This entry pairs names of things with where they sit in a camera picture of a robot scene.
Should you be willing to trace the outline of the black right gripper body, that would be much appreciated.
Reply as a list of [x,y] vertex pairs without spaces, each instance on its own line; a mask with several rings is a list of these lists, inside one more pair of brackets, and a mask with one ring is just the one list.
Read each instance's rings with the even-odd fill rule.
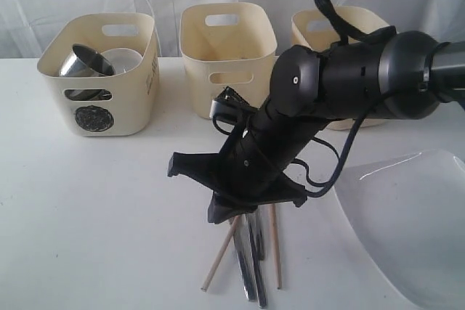
[[274,106],[227,107],[214,120],[234,125],[220,151],[174,152],[169,177],[186,176],[211,189],[211,208],[305,203],[305,187],[284,171],[308,143],[307,115],[287,116]]

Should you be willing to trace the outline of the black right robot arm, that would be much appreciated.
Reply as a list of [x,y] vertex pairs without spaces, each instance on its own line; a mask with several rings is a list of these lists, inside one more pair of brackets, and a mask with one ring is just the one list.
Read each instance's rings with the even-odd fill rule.
[[[261,106],[231,88],[214,99],[212,120],[232,126],[220,151],[176,152],[167,174],[212,191],[207,219],[214,224],[260,205],[299,207],[335,184],[364,120],[418,120],[450,102],[464,102],[461,42],[408,31],[378,42],[338,42],[323,52],[295,45],[277,58]],[[354,125],[330,179],[307,189],[288,178],[285,169],[317,133],[344,119]]]

